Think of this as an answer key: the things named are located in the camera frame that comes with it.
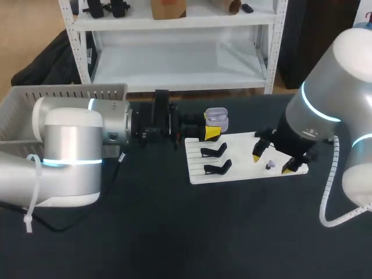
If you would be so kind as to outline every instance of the robotic arm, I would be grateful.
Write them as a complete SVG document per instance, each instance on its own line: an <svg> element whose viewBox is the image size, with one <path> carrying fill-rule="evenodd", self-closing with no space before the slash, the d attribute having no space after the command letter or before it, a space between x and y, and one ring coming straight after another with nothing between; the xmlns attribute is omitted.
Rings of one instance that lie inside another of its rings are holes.
<svg viewBox="0 0 372 279"><path fill-rule="evenodd" d="M34 105L32 126L44 143L39 178L38 207L76 207L94 203L100 195L103 145L125 146L170 141L174 148L184 137L217 140L223 130L207 125L203 113L182 115L169 103L168 92L157 92L155 102L45 97ZM29 207L35 196L33 161L0 152L0 201Z"/></svg>
<svg viewBox="0 0 372 279"><path fill-rule="evenodd" d="M338 123L350 131L351 152L342 179L358 206L372 203L372 32L355 28L340 34L302 84L276 130L257 133L253 158L271 142L292 159L282 172L297 171L313 159L309 149L330 139Z"/></svg>

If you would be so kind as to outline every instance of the plastic basket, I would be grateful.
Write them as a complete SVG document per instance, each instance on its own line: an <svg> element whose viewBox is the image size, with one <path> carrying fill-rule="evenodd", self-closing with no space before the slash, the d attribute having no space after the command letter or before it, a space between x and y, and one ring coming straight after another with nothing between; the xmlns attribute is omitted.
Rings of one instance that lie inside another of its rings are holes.
<svg viewBox="0 0 372 279"><path fill-rule="evenodd" d="M95 98L125 100L126 84L37 85L13 87L0 105L0 151L20 157L37 154L44 158L44 147L32 130L32 112L42 97ZM119 146L103 146L104 158L119 155Z"/></svg>

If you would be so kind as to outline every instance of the white shelf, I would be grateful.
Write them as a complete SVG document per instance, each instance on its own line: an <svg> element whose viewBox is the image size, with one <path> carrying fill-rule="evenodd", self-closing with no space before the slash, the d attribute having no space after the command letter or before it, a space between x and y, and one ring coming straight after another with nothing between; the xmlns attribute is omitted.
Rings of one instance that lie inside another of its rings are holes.
<svg viewBox="0 0 372 279"><path fill-rule="evenodd" d="M152 92L257 88L265 86L265 78L253 43L159 42L105 46L93 83Z"/></svg>
<svg viewBox="0 0 372 279"><path fill-rule="evenodd" d="M150 0L136 0L131 1L132 8L124 18L115 19L112 13L105 12L105 17L93 19L90 14L82 13L78 16L74 26L76 31L104 31L248 26L275 23L276 15L272 0L243 2L248 2L255 11L247 14L241 10L237 15L232 16L215 7L209 0L188 0L185 18L154 20Z"/></svg>

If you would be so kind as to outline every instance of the white cable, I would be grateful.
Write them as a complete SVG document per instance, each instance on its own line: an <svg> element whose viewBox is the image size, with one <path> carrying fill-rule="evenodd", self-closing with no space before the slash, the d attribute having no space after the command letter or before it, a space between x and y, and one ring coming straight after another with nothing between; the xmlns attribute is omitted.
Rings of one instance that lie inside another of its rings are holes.
<svg viewBox="0 0 372 279"><path fill-rule="evenodd" d="M31 160L32 158L34 158L34 160L35 160L36 181L35 181L33 196L31 198L31 202L30 202L30 207L28 208L27 214L24 215L24 218L23 218L23 221L26 224L26 231L28 233L33 232L31 222L33 220L33 211L34 211L34 208L35 208L35 205L36 205L36 201L37 201L37 198L39 196L40 180L41 180L41 161L40 161L40 158L37 155L29 154L26 159Z"/></svg>
<svg viewBox="0 0 372 279"><path fill-rule="evenodd" d="M345 215L342 215L341 217L333 220L333 221L327 221L326 219L326 208L327 208L327 202L328 202L328 197L331 192L332 184L333 184L333 179L336 175L336 170L337 170L337 165L338 165L338 158L339 158L339 141L338 137L336 135L333 136L333 143L334 143L334 151L333 151L333 160L332 160L332 166L331 166L331 171L330 175L328 176L327 184L325 185L323 197L321 199L321 204L320 204L320 210L319 210L319 219L322 225L325 227L335 227L338 226L368 210L372 209L372 204L368 204L367 206L361 206L359 208L356 208L349 213L346 213Z"/></svg>

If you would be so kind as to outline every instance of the black bag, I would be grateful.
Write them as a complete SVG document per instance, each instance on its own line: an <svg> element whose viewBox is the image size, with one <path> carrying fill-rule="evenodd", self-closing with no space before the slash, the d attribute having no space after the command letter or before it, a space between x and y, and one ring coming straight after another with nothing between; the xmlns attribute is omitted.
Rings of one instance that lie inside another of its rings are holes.
<svg viewBox="0 0 372 279"><path fill-rule="evenodd" d="M88 71L97 59L92 32L87 33ZM12 78L16 85L81 84L67 31L62 31L27 67Z"/></svg>

